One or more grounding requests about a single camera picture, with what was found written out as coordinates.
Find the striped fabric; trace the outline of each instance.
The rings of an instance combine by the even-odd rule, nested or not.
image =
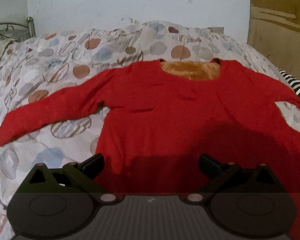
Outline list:
[[[295,93],[300,97],[300,80],[294,78],[284,70],[279,69],[279,71],[282,74],[282,76],[288,81]]]

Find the circle pattern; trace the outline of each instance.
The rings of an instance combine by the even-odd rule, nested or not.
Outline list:
[[[189,58],[190,56],[191,53],[189,49],[182,45],[178,45],[174,47],[171,51],[172,58],[185,59],[185,58]]]
[[[112,58],[112,51],[107,48],[101,48],[96,54],[95,58],[98,61],[106,61]]]
[[[73,68],[73,75],[78,78],[84,78],[90,74],[90,68],[87,65],[77,65]]]
[[[166,52],[167,48],[168,47],[164,43],[157,41],[150,46],[150,54],[157,56],[162,55]]]
[[[3,96],[5,89],[6,89],[5,85],[2,85],[2,86],[0,87],[0,97]]]
[[[0,169],[8,179],[15,179],[19,158],[13,149],[7,148],[0,155]]]
[[[157,32],[160,32],[165,28],[165,26],[161,23],[151,23],[150,28],[154,29]]]
[[[171,27],[171,26],[168,28],[168,31],[170,33],[179,33],[179,31],[175,27]]]
[[[7,80],[6,80],[6,87],[9,85],[10,81],[11,81],[11,75],[9,75],[9,76],[7,77]]]
[[[42,52],[39,52],[39,57],[51,57],[53,55],[53,49],[44,49]]]
[[[96,153],[98,140],[99,140],[99,137],[95,138],[95,139],[91,142],[91,145],[90,145],[90,151],[91,151],[92,154],[95,154],[95,153]]]
[[[24,84],[23,87],[19,90],[19,96],[22,97],[22,96],[28,94],[31,91],[32,87],[33,87],[33,84],[31,84],[31,83]]]
[[[39,62],[39,59],[31,58],[31,59],[27,60],[25,66],[32,66],[32,65],[36,64],[37,62]]]
[[[57,65],[56,67],[51,67],[43,75],[45,81],[49,83],[58,82],[64,78],[69,69],[69,64],[64,64],[63,66]]]
[[[126,48],[126,53],[131,55],[134,54],[136,52],[136,48],[135,47],[127,47]]]
[[[90,128],[91,122],[90,117],[58,122],[51,125],[51,134],[59,139],[72,138]]]
[[[62,46],[59,50],[59,56],[66,57],[69,55],[75,48],[76,43],[74,41],[71,41],[67,43],[66,45]]]
[[[199,37],[196,39],[190,39],[190,42],[201,42],[201,39]]]
[[[100,44],[101,39],[97,38],[97,39],[90,39],[88,41],[86,41],[84,47],[86,49],[95,49],[96,47],[98,47],[98,45]]]
[[[57,35],[57,34],[54,33],[54,34],[51,34],[51,35],[45,37],[44,39],[47,41],[47,40],[50,40],[50,39],[54,38],[56,35]]]
[[[53,47],[59,44],[59,39],[54,39],[49,43],[49,47]]]
[[[29,98],[28,98],[29,104],[39,101],[42,98],[46,98],[48,95],[49,95],[49,92],[47,90],[38,90],[29,96]]]
[[[201,47],[199,45],[194,45],[192,47],[192,49],[193,49],[194,53],[200,58],[203,58],[203,59],[206,59],[206,60],[212,60],[213,59],[213,54],[208,48]]]

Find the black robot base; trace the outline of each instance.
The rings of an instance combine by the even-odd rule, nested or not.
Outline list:
[[[35,165],[7,208],[14,239],[290,239],[296,207],[266,164],[242,169],[202,155],[210,181],[196,192],[123,198],[92,181],[103,167],[102,154],[60,169]]]

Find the metal bed frame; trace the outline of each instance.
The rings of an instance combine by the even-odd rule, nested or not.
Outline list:
[[[16,39],[18,42],[21,42],[35,37],[36,35],[33,18],[28,17],[26,22],[27,25],[16,22],[0,22],[0,39]]]

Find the bedspread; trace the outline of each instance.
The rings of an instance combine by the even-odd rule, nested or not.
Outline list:
[[[105,69],[140,60],[235,59],[286,83],[278,69],[252,47],[213,31],[152,21],[113,31],[63,31],[15,42],[0,61],[0,125],[9,111],[79,85]],[[300,131],[300,110],[287,102],[277,106],[288,125]],[[48,125],[0,148],[0,239],[13,236],[5,206],[33,165],[59,168],[89,158],[107,112],[104,108],[80,120]]]

